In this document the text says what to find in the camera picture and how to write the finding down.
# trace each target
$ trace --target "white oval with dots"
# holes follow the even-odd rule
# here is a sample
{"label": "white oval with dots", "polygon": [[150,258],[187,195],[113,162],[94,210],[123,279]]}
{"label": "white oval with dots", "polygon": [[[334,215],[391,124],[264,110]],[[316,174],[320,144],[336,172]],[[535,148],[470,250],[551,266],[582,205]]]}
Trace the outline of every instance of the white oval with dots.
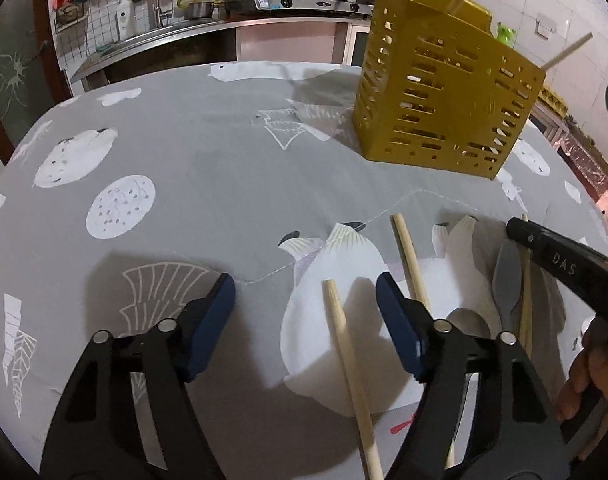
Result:
{"label": "white oval with dots", "polygon": [[133,229],[150,211],[155,186],[142,175],[124,176],[102,190],[86,215],[86,230],[100,240],[116,238]]}
{"label": "white oval with dots", "polygon": [[61,140],[37,169],[37,187],[57,187],[87,176],[111,150],[117,131],[111,128],[87,130]]}

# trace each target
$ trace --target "human hand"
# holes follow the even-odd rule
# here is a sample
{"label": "human hand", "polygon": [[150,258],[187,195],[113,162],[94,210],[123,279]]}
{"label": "human hand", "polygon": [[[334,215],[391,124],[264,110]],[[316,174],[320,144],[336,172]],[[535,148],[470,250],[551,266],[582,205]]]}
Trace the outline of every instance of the human hand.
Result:
{"label": "human hand", "polygon": [[[591,382],[602,391],[608,404],[608,346],[599,346],[589,350],[590,337],[591,329],[584,334],[582,338],[584,350],[575,358],[569,371],[569,380],[559,393],[556,410],[560,422],[577,415],[582,401],[582,393]],[[607,431],[608,412],[602,420],[595,439],[580,453],[580,460],[586,459]]]}

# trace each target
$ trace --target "black robotic handle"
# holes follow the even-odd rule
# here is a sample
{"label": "black robotic handle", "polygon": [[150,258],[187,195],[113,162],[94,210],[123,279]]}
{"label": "black robotic handle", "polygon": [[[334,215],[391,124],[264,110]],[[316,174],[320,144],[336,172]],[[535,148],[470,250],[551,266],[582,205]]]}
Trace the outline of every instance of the black robotic handle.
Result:
{"label": "black robotic handle", "polygon": [[[591,347],[608,343],[608,258],[534,222],[513,218],[506,225],[506,233],[509,238],[532,250],[534,263],[564,283],[596,312],[596,322],[591,328]],[[591,384],[582,397],[577,415],[561,426],[571,458],[596,436],[607,409],[604,396]],[[587,461],[574,470],[572,478],[588,470],[588,476],[577,478],[600,478],[594,476],[592,468],[586,468],[590,463],[600,468],[608,465],[608,432]]]}

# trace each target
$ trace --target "wire basket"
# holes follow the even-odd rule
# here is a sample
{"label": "wire basket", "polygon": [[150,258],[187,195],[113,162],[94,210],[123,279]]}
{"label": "wire basket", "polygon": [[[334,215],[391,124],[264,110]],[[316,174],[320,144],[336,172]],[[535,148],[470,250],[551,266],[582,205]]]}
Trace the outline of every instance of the wire basket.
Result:
{"label": "wire basket", "polygon": [[376,0],[353,123],[369,160],[494,178],[545,72],[490,33],[467,0]]}

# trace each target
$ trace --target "stainless steel pot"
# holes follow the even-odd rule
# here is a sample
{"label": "stainless steel pot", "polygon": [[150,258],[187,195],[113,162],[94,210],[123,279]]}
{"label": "stainless steel pot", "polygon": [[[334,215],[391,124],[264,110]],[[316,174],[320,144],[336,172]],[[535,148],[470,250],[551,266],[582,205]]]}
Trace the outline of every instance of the stainless steel pot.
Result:
{"label": "stainless steel pot", "polygon": [[193,2],[184,10],[185,20],[200,20],[213,16],[213,2]]}

